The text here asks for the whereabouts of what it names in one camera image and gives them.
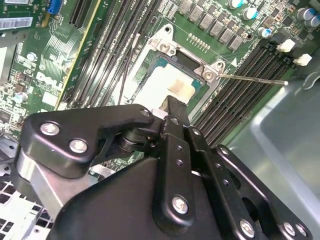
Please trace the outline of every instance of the capacitor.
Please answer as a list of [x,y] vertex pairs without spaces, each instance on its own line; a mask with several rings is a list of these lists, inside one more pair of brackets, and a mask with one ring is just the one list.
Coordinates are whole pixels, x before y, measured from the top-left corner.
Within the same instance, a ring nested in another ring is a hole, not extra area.
[[19,92],[15,94],[12,100],[17,104],[22,104],[23,102],[28,100],[28,95],[25,92]]
[[236,9],[240,8],[244,4],[244,0],[229,0],[229,8]]
[[296,14],[296,18],[301,21],[308,21],[314,17],[316,10],[313,8],[300,8]]
[[314,16],[313,18],[311,18],[308,21],[304,21],[304,24],[307,27],[311,27],[311,28],[316,28],[320,25],[320,15],[319,16]]
[[271,30],[269,28],[259,27],[258,28],[258,34],[260,37],[263,37],[264,39],[267,39],[271,35]]
[[251,20],[258,16],[258,10],[255,7],[247,7],[242,13],[243,19]]
[[28,59],[31,62],[35,62],[38,58],[37,58],[37,55],[34,52],[29,52],[26,55],[26,59]]

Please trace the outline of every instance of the expansion slot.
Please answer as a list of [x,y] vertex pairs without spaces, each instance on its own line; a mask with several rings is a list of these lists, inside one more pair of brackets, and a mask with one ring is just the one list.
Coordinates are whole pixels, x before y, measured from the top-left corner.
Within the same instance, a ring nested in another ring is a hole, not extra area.
[[[235,74],[277,80],[288,69],[284,59],[275,55],[265,41],[261,41]],[[198,117],[195,126],[201,129],[208,144],[213,147],[250,114],[271,88],[258,82],[229,80]]]

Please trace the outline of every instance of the electrolytic capacitor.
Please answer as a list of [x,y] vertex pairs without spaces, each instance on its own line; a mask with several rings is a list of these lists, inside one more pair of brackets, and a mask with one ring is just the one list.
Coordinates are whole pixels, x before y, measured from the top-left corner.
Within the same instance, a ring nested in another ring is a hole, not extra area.
[[271,35],[271,30],[269,28],[259,27],[258,34],[260,37],[267,39]]
[[242,13],[243,19],[251,20],[258,16],[258,10],[255,7],[247,7]]
[[313,8],[300,8],[296,14],[297,19],[301,21],[308,21],[312,19],[316,14],[316,10]]
[[313,18],[311,18],[308,21],[305,21],[304,24],[307,27],[311,27],[311,28],[316,28],[320,25],[320,15],[319,16],[314,16]]
[[244,0],[229,0],[229,7],[231,9],[240,8],[244,4]]

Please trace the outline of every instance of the metal rod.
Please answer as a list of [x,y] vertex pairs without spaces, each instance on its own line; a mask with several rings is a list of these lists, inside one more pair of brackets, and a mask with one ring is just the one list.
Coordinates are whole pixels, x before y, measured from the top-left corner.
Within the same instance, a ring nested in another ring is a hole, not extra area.
[[219,74],[220,78],[227,78],[227,79],[236,79],[236,80],[244,80],[244,81],[251,81],[251,82],[257,82],[262,84],[272,84],[272,85],[282,85],[282,86],[288,86],[287,81],[279,81],[279,80],[267,80],[267,79],[261,79],[256,77],[249,77],[249,76],[235,76],[235,75],[228,75],[228,74]]

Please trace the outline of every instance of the mounting hole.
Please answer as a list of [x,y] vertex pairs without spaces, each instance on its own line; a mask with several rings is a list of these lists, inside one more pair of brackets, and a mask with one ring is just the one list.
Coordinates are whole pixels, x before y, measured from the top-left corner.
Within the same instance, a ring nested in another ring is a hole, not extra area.
[[229,181],[226,180],[226,179],[223,179],[223,184],[226,185],[226,186],[229,186]]
[[173,122],[175,125],[179,125],[179,120],[176,118],[171,118],[171,122]]
[[164,29],[164,31],[169,34],[169,33],[171,33],[171,28],[168,27],[168,26],[166,26],[165,29]]
[[184,162],[183,162],[182,160],[178,159],[178,160],[176,161],[176,164],[177,164],[179,167],[182,167],[182,166],[184,165]]
[[248,33],[248,35],[246,36],[247,40],[252,40],[254,38],[254,36],[252,35],[252,33]]

